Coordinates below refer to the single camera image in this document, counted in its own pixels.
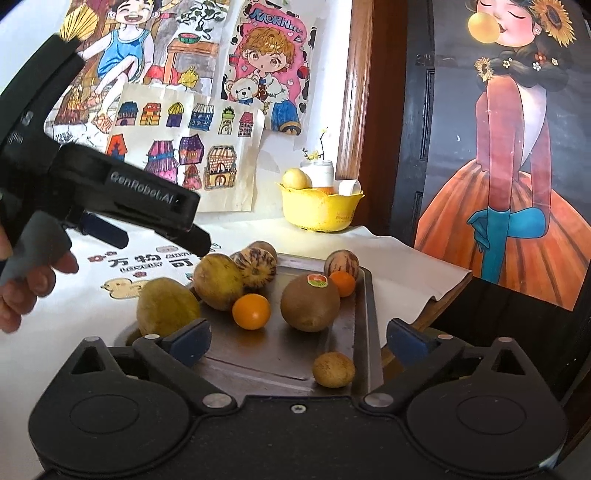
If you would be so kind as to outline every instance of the small orange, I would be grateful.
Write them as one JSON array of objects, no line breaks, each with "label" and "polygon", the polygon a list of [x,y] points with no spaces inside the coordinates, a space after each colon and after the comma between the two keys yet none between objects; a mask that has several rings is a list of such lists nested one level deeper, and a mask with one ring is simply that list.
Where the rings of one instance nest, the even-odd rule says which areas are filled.
[{"label": "small orange", "polygon": [[262,295],[249,293],[236,301],[232,307],[232,317],[239,327],[258,330],[271,318],[271,304]]},{"label": "small orange", "polygon": [[330,279],[335,282],[342,299],[348,297],[355,291],[355,278],[350,273],[343,270],[337,270],[336,272],[331,273]]}]

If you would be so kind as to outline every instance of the small round fruit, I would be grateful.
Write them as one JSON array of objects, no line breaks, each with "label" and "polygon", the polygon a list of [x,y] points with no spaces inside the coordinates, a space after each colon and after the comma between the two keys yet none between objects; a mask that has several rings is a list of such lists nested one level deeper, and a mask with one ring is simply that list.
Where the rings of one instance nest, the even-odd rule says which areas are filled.
[{"label": "small round fruit", "polygon": [[326,388],[342,388],[355,377],[355,364],[340,352],[328,352],[314,360],[312,374],[319,385]]},{"label": "small round fruit", "polygon": [[281,184],[286,189],[303,190],[312,187],[310,177],[299,168],[290,168],[283,174]]},{"label": "small round fruit", "polygon": [[355,279],[346,271],[337,270],[336,272],[332,272],[329,278],[335,282],[342,299],[348,297],[355,291]]},{"label": "small round fruit", "polygon": [[239,327],[258,330],[271,318],[271,304],[262,295],[249,293],[236,301],[232,307],[232,317]]}]

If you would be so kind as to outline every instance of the children's drawing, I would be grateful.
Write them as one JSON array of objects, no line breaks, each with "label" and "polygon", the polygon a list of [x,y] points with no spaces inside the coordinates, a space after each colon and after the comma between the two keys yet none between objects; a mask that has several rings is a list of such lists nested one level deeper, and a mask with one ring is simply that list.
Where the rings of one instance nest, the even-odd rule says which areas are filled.
[{"label": "children's drawing", "polygon": [[139,113],[138,104],[135,102],[125,102],[119,107],[115,125],[122,127],[132,127],[135,125]]},{"label": "children's drawing", "polygon": [[236,159],[233,146],[212,147],[205,165],[205,189],[231,189],[236,180]]},{"label": "children's drawing", "polygon": [[177,183],[178,167],[178,160],[174,158],[172,140],[154,140],[148,152],[148,163],[144,170]]},{"label": "children's drawing", "polygon": [[244,112],[240,118],[239,137],[251,137],[252,127],[255,124],[255,117],[251,112]]},{"label": "children's drawing", "polygon": [[229,106],[226,107],[222,113],[222,121],[220,122],[220,135],[232,135],[232,127],[234,126],[234,118],[236,113],[234,109]]},{"label": "children's drawing", "polygon": [[60,35],[81,39],[86,66],[47,119],[47,133],[106,151],[127,83],[209,96],[229,0],[72,0]]},{"label": "children's drawing", "polygon": [[178,148],[178,159],[181,165],[186,165],[183,187],[196,192],[203,187],[197,165],[201,165],[205,147],[198,134],[181,138]]},{"label": "children's drawing", "polygon": [[184,107],[180,102],[173,103],[168,109],[167,127],[180,127],[183,121]]},{"label": "children's drawing", "polygon": [[125,161],[125,155],[127,154],[127,147],[125,146],[125,140],[123,134],[113,135],[109,140],[109,146],[107,147],[107,155],[116,158],[117,160]]},{"label": "children's drawing", "polygon": [[267,116],[267,128],[299,135],[315,35],[297,14],[258,0],[244,3],[235,35],[222,98],[255,103]]},{"label": "children's drawing", "polygon": [[159,125],[161,111],[162,106],[159,103],[147,103],[142,110],[142,117],[139,119],[139,124],[151,127]]},{"label": "children's drawing", "polygon": [[193,109],[193,112],[191,113],[191,121],[189,122],[189,128],[209,132],[209,129],[212,126],[214,113],[215,107],[213,105],[205,105],[204,103],[198,103]]}]

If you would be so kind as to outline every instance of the metal rivet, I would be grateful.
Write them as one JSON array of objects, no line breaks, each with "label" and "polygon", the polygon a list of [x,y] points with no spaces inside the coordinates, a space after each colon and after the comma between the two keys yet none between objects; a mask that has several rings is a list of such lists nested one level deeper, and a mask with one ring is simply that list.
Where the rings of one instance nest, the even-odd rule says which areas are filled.
[{"label": "metal rivet", "polygon": [[385,408],[394,403],[394,399],[387,393],[370,393],[363,401],[373,408]]},{"label": "metal rivet", "polygon": [[225,393],[210,393],[203,397],[203,405],[209,408],[226,408],[232,403],[232,397]]},{"label": "metal rivet", "polygon": [[304,413],[307,410],[305,405],[292,405],[291,411],[293,413]]}]

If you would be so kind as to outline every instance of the cartoon boy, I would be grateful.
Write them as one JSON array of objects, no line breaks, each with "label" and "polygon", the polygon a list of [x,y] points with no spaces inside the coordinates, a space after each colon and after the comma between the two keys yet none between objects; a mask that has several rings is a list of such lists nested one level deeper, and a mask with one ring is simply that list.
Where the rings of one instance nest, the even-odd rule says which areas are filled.
[{"label": "cartoon boy", "polygon": [[81,53],[84,60],[89,60],[104,52],[97,68],[100,83],[79,109],[100,104],[92,124],[105,134],[113,127],[107,110],[120,97],[125,83],[143,81],[154,62],[154,39],[142,25],[157,18],[161,7],[162,0],[115,0],[108,18],[118,26]]},{"label": "cartoon boy", "polygon": [[255,68],[252,79],[259,84],[259,100],[272,105],[271,129],[299,135],[300,118],[296,106],[290,101],[290,91],[273,76],[293,67],[295,45],[276,28],[258,27],[249,32],[241,55]]}]

